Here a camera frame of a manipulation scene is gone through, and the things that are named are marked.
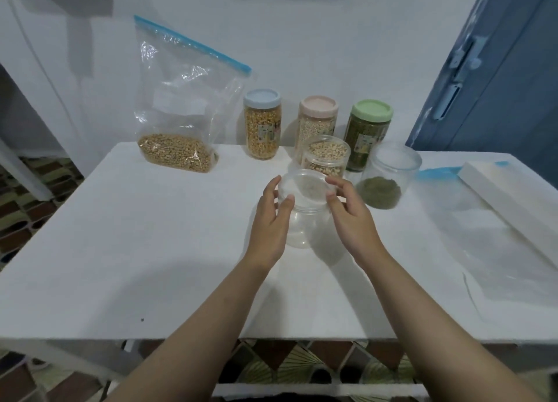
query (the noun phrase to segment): plastic jar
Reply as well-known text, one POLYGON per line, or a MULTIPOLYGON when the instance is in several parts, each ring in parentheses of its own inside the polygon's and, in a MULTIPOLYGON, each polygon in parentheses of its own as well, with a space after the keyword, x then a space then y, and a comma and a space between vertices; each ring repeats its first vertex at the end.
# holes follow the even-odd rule
POLYGON ((299 163, 303 157, 302 148, 306 139, 333 134, 338 111, 337 102, 323 95, 306 97, 300 102, 295 134, 295 154, 299 163))
POLYGON ((244 96, 246 146, 254 158, 267 160, 279 149, 281 95, 272 89, 254 89, 244 96))
POLYGON ((327 191, 335 191, 335 186, 326 183, 325 175, 314 170, 300 169, 283 176, 278 187, 279 203, 289 194, 295 196, 287 232, 289 246, 308 248, 319 239, 330 216, 327 191))
POLYGON ((396 142, 378 144, 370 153, 357 192, 373 208, 394 208, 421 165, 422 158, 413 148, 396 142))
POLYGON ((308 138, 303 146, 303 169, 316 170, 327 176, 343 177, 350 156, 350 147, 330 135, 308 138))
POLYGON ((345 142, 351 149, 347 170, 364 170, 370 150, 384 139, 393 116, 394 109, 378 100, 362 100, 353 105, 345 131, 345 142))

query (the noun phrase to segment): person's right hand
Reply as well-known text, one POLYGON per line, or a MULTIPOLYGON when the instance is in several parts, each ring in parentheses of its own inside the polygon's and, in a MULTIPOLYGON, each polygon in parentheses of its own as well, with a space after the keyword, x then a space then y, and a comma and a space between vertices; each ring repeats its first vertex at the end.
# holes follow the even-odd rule
POLYGON ((350 181, 333 176, 326 177, 325 181, 337 186, 337 194, 327 194, 337 233, 357 264, 362 266, 365 259, 386 250, 380 241, 370 210, 350 181), (337 195, 346 198, 346 203, 341 202, 337 195))

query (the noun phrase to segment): hand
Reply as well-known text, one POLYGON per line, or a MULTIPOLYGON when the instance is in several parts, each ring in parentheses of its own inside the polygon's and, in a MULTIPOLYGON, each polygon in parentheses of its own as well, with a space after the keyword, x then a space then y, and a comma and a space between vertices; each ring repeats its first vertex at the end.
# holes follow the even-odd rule
POLYGON ((365 259, 386 250, 380 241, 370 210, 350 181, 333 176, 326 177, 325 181, 337 186, 337 194, 327 194, 337 233, 345 248, 362 267, 365 259), (341 202, 337 195, 346 198, 346 203, 341 202))
POLYGON ((280 181, 281 176, 275 177, 263 190, 263 195, 255 210, 250 242, 244 256, 245 259, 263 263, 269 269, 275 265, 285 251, 289 218, 292 208, 295 206, 295 197, 290 194, 281 203, 281 206, 277 206, 275 198, 278 194, 275 187, 280 181))

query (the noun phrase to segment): forearm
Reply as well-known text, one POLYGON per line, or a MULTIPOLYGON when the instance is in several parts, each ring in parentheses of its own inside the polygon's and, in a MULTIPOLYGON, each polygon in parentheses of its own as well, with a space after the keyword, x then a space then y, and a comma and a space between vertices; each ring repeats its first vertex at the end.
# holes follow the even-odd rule
POLYGON ((268 270, 243 259, 110 401, 207 400, 268 270))
POLYGON ((419 377, 436 400, 538 397, 461 328, 385 250, 359 260, 419 377))

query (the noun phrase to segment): plastic bag of soybeans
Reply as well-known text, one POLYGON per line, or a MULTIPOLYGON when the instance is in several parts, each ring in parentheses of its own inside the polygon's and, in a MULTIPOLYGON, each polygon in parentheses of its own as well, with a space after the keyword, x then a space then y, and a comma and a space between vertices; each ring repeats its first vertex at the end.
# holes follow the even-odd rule
POLYGON ((135 117, 145 159, 207 173, 214 143, 252 69, 164 26, 135 16, 141 80, 135 117))

